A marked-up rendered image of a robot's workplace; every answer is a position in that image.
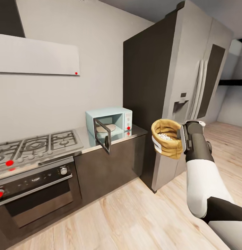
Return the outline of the popcorn bag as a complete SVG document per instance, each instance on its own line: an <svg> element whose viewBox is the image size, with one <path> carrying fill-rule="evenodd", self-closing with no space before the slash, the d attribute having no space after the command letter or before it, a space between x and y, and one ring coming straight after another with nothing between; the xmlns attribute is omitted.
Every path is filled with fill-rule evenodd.
<svg viewBox="0 0 242 250"><path fill-rule="evenodd" d="M157 153L171 159L180 158L183 152L181 138L177 138L177 130L180 128L180 124L170 119L159 119L152 124L152 141ZM164 139L161 135L165 135L170 139Z"/></svg>

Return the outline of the microwave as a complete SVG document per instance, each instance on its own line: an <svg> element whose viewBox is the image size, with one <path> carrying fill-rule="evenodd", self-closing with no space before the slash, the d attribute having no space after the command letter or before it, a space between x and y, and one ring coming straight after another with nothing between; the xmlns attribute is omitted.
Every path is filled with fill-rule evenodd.
<svg viewBox="0 0 242 250"><path fill-rule="evenodd" d="M112 155L111 135L132 129L132 111L124 107L86 110L87 128L108 155Z"/></svg>

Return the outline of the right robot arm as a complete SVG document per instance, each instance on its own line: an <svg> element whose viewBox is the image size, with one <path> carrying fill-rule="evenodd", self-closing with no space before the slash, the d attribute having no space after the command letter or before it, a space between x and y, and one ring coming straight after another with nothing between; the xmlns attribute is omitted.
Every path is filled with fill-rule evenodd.
<svg viewBox="0 0 242 250"><path fill-rule="evenodd" d="M187 205L230 250L242 250L242 207L235 205L215 165L212 145L205 140L206 123L186 121L177 130L187 166Z"/></svg>

